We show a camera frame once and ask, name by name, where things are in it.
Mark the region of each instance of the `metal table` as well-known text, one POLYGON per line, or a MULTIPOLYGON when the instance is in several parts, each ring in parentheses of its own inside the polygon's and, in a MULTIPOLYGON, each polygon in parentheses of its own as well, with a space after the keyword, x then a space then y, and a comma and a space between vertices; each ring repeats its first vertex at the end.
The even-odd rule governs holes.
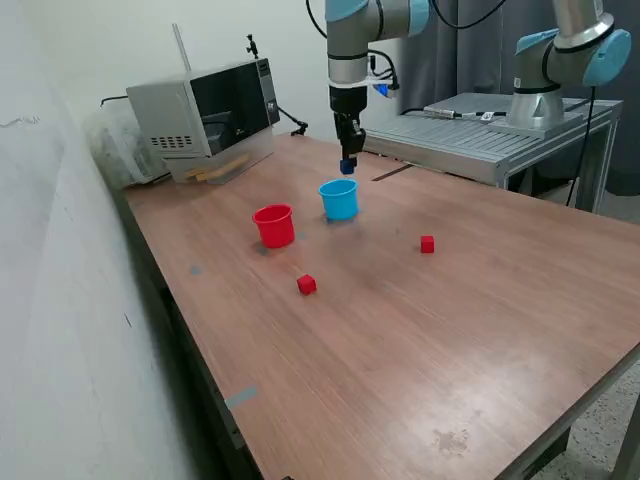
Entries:
MULTIPOLYGON (((570 110, 583 101, 564 102, 565 109, 570 110)), ((495 112, 508 111, 510 103, 509 95, 463 93, 431 106, 459 112, 495 112)), ((622 103, 595 103, 576 208, 594 213, 600 208, 622 103)), ((583 116, 579 126, 547 139, 495 132, 488 124, 474 120, 441 120, 410 113, 368 127, 365 150, 507 188, 512 175, 582 141, 589 105, 575 108, 574 113, 583 116)))

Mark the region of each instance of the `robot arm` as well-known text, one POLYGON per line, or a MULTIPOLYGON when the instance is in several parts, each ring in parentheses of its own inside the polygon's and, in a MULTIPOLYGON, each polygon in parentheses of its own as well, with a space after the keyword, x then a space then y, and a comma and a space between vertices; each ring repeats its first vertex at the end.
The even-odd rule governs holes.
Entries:
MULTIPOLYGON (((360 113, 367 107, 369 43, 424 30, 430 1, 436 0, 326 0, 329 93, 345 175, 354 172, 366 138, 360 113)), ((561 123, 561 85, 604 85, 620 73, 631 51, 631 35, 615 29, 602 0, 553 0, 553 5, 559 28, 518 42, 507 117, 517 127, 561 123)))
POLYGON ((602 0, 553 0, 559 28, 523 37, 516 48, 510 125, 549 128, 564 121, 562 85, 599 87, 616 78, 631 34, 615 29, 602 0))
POLYGON ((429 20, 429 0, 326 0, 329 95, 342 146, 340 171, 354 172, 365 131, 369 43, 414 35, 429 20))

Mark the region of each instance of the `cable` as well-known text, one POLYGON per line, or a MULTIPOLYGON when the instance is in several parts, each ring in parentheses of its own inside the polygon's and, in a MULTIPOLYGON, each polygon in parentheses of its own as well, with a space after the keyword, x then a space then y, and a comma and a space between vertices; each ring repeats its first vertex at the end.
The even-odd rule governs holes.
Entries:
POLYGON ((596 103, 596 87, 591 87, 591 100, 589 104, 589 117, 587 118, 587 131, 584 133, 584 140, 582 140, 582 147, 580 148, 580 157, 578 160, 578 167, 576 173, 573 176, 573 183, 571 184, 571 190, 569 190, 569 198, 565 206, 571 204, 571 198, 573 197, 573 189, 576 187, 578 177, 580 176, 580 170, 582 170, 582 164, 584 163, 584 156, 587 151, 587 144, 589 143, 589 134, 591 133, 591 120, 593 119, 593 106, 596 103))
POLYGON ((282 113, 283 115, 285 115, 289 120, 291 120, 293 123, 295 123, 296 125, 298 125, 298 127, 300 127, 298 130, 294 130, 293 132, 291 132, 291 136, 294 137, 296 135, 303 135, 306 133, 307 128, 309 128, 309 124, 306 122, 302 122, 300 120, 298 120, 296 117, 294 117, 293 115, 291 115, 290 113, 288 113, 287 111, 285 111, 282 107, 280 107, 278 105, 278 111, 280 111, 280 113, 282 113))
POLYGON ((485 14, 483 17, 480 17, 475 22, 469 23, 467 25, 455 25, 455 24, 449 22, 449 20, 444 18, 444 16, 442 15, 442 12, 440 11, 440 5, 438 5, 438 0, 430 0, 430 2, 431 2, 431 6, 435 10, 436 14, 438 15, 438 18, 440 18, 442 23, 444 23, 445 25, 447 25, 447 26, 449 26, 449 27, 451 27, 451 28, 453 28, 455 30, 466 30, 467 28, 475 27, 479 23, 484 22, 487 18, 489 18, 491 15, 493 15, 498 10, 500 10, 500 7, 502 7, 502 5, 507 3, 507 0, 500 0, 500 3, 498 3, 495 7, 493 7, 491 10, 489 10, 489 12, 487 14, 485 14))
POLYGON ((124 99, 124 98, 129 98, 129 96, 128 96, 128 95, 122 95, 122 96, 119 96, 119 97, 107 97, 107 98, 103 98, 103 99, 100 101, 100 106, 103 106, 106 102, 109 102, 109 101, 111 101, 111 100, 122 100, 122 99, 124 99))
MULTIPOLYGON (((324 33, 324 31, 322 30, 320 25, 318 25, 318 22, 316 22, 315 17, 313 16, 313 12, 311 11, 310 0, 306 0, 305 4, 307 6, 307 13, 309 14, 309 18, 311 19, 311 23, 313 23, 313 26, 316 27, 316 30, 318 31, 318 33, 320 35, 322 35, 324 38, 327 38, 327 34, 324 33)), ((391 57, 389 55, 387 55, 386 53, 384 53, 383 51, 381 51, 381 50, 369 49, 368 52, 369 53, 373 53, 374 55, 379 55, 382 58, 384 58, 387 62, 389 62, 389 68, 391 68, 391 78, 393 79, 393 86, 397 87, 398 86, 398 75, 396 74, 396 66, 393 63, 393 60, 391 60, 391 57)))
POLYGON ((313 16, 313 12, 311 11, 311 5, 309 4, 309 0, 307 0, 307 13, 309 14, 309 18, 311 19, 313 26, 316 27, 316 30, 318 30, 318 33, 322 35, 324 38, 327 38, 327 34, 322 31, 322 28, 320 28, 320 25, 318 25, 318 22, 316 22, 316 19, 313 16))

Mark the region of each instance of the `red block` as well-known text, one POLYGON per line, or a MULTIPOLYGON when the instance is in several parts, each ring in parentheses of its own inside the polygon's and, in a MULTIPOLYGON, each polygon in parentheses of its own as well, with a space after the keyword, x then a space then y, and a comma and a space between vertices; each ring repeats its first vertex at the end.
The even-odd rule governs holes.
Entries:
POLYGON ((422 253, 433 253, 436 251, 436 241, 432 236, 420 237, 420 251, 422 253))
POLYGON ((310 295, 316 291, 316 281, 311 275, 304 275, 298 279, 298 289, 303 295, 310 295))

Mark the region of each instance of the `tiled floor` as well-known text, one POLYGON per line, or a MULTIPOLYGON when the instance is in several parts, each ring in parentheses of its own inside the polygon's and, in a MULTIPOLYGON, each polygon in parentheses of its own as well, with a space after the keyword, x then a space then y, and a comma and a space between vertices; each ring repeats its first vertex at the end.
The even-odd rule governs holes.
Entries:
MULTIPOLYGON (((547 199, 563 203, 568 190, 547 199)), ((606 194, 601 215, 640 224, 640 196, 606 194)), ((640 392, 640 362, 609 389, 571 429, 567 451, 534 480, 605 480, 613 470, 622 439, 640 392)))

